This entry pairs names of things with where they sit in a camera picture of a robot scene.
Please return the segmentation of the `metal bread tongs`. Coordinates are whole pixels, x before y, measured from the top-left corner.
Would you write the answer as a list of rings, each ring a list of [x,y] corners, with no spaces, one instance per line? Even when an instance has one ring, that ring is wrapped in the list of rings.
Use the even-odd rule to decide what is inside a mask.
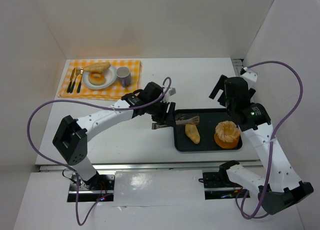
[[[182,116],[182,117],[179,117],[178,119],[175,119],[174,115],[167,114],[163,118],[158,118],[153,116],[152,119],[155,121],[151,125],[152,130],[168,128],[168,127],[175,128],[177,126],[182,126],[186,124],[197,125],[200,123],[199,116],[193,116],[188,119],[185,119],[185,117]]]

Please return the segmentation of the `long golden bread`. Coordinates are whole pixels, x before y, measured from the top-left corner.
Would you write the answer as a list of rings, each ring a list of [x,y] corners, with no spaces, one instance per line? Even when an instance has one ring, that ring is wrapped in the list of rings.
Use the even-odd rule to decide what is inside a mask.
[[[185,125],[185,134],[193,143],[195,143],[195,144],[200,143],[201,137],[200,137],[200,134],[198,132],[196,125],[186,124]]]
[[[97,62],[91,65],[85,66],[82,69],[84,72],[103,73],[105,70],[108,70],[110,66],[111,64],[109,62]]]

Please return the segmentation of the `glazed ring bagel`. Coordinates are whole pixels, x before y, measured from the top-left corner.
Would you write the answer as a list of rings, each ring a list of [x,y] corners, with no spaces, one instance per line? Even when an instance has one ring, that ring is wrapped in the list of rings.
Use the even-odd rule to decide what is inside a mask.
[[[105,84],[106,78],[101,73],[90,73],[88,75],[88,81],[94,86],[100,86]]]

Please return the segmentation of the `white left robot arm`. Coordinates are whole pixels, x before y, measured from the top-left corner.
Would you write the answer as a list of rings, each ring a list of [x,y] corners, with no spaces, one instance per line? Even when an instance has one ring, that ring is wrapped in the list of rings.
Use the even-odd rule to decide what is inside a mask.
[[[173,127],[175,104],[169,98],[175,93],[175,88],[149,82],[144,89],[124,95],[106,110],[77,119],[64,117],[52,143],[89,189],[94,189],[103,179],[87,157],[88,142],[116,124],[144,114],[151,115],[160,125]]]

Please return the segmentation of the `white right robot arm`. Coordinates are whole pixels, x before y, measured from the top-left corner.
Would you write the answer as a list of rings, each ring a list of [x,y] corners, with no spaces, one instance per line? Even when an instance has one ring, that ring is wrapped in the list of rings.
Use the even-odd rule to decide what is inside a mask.
[[[266,176],[260,177],[238,161],[228,161],[220,165],[220,175],[257,196],[257,207],[269,215],[295,205],[313,193],[311,183],[299,177],[285,156],[275,137],[277,129],[264,106],[251,101],[255,90],[249,88],[247,81],[222,75],[209,98],[214,99],[219,90],[222,94],[218,102],[226,107],[231,120],[251,142],[266,170]]]

